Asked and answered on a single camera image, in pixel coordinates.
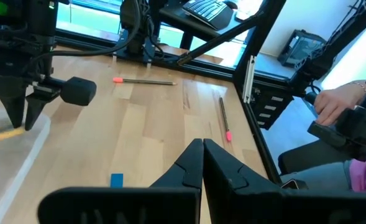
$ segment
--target metal bracket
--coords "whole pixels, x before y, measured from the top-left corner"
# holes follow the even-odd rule
[[[255,76],[255,64],[256,64],[256,56],[251,55],[246,67],[246,76],[245,76],[245,83],[244,83],[244,94],[242,94],[242,97],[244,97],[245,103],[250,103],[250,99],[252,96],[252,86],[253,86],[253,80]]]

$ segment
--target hand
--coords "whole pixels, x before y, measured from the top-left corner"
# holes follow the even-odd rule
[[[334,124],[346,108],[354,109],[364,94],[364,89],[356,84],[347,84],[320,92],[314,102],[315,110],[319,115],[316,122],[324,126]]]

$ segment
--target person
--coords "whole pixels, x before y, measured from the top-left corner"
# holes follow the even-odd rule
[[[346,108],[354,109],[359,105],[365,94],[365,80],[321,91],[314,102],[318,114],[316,122],[324,126],[333,125]],[[352,159],[281,176],[282,182],[290,179],[306,182],[309,189],[366,192],[366,161]]]

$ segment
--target wooden tabletop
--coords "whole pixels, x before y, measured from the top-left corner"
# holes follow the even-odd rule
[[[105,56],[56,57],[53,66],[55,78],[96,82],[97,95],[87,107],[60,98],[45,107],[52,121],[50,134],[3,223],[37,223],[37,206],[47,194],[67,186],[107,187],[112,173],[124,174],[124,187],[148,187],[194,138],[213,139],[266,177],[232,83],[119,59],[113,63]],[[116,85],[113,77],[177,85]],[[219,96],[232,142],[225,139]],[[210,223],[208,213],[204,193],[201,223]]]

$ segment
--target blue sticky note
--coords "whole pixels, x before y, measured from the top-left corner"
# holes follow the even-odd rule
[[[111,187],[112,188],[123,187],[123,174],[111,174]]]

